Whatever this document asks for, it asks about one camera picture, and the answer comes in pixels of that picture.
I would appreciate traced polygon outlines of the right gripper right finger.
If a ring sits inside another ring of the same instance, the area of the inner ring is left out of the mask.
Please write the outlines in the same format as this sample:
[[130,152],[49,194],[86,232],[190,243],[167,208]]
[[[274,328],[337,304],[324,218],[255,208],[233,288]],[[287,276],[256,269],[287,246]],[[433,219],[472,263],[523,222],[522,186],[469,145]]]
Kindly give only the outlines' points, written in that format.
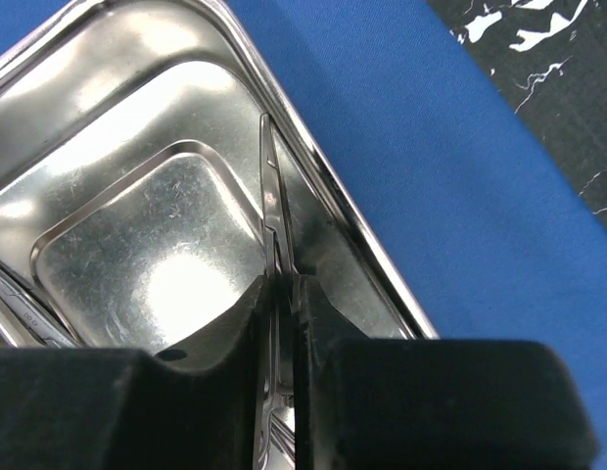
[[370,338],[310,276],[293,311],[300,469],[588,469],[599,454],[544,344]]

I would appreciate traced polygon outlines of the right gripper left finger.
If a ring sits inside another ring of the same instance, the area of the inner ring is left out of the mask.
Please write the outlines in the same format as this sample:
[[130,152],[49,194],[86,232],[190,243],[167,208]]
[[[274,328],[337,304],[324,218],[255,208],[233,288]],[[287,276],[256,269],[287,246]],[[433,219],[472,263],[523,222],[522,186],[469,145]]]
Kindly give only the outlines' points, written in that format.
[[0,469],[254,469],[266,284],[158,354],[0,348]]

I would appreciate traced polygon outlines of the steel surgical scissors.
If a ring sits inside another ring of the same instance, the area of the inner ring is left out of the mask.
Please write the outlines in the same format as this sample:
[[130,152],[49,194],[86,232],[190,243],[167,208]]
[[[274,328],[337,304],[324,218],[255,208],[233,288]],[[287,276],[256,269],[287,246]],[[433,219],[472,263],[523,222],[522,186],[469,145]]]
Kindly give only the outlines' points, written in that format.
[[262,216],[260,227],[267,287],[268,347],[260,428],[260,463],[270,466],[271,454],[296,467],[295,431],[281,412],[293,409],[294,339],[291,328],[300,303],[299,273],[295,268],[293,233],[286,185],[280,171],[273,136],[273,119],[259,118],[259,181]]

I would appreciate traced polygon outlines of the blue surgical drape cloth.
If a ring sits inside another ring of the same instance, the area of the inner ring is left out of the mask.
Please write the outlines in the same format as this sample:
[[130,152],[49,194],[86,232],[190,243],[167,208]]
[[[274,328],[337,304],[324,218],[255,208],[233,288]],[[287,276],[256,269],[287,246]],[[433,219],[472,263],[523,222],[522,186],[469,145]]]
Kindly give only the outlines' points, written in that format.
[[445,337],[571,367],[607,469],[607,232],[423,1],[235,1]]

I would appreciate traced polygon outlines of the metal instrument tray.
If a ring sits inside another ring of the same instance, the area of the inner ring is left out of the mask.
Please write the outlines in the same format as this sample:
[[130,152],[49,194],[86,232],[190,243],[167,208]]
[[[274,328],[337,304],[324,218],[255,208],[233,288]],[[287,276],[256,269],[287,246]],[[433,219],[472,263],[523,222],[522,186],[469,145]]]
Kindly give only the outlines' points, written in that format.
[[194,333],[264,269],[264,113],[297,269],[369,336],[435,337],[221,1],[72,1],[0,57],[0,266],[86,345]]

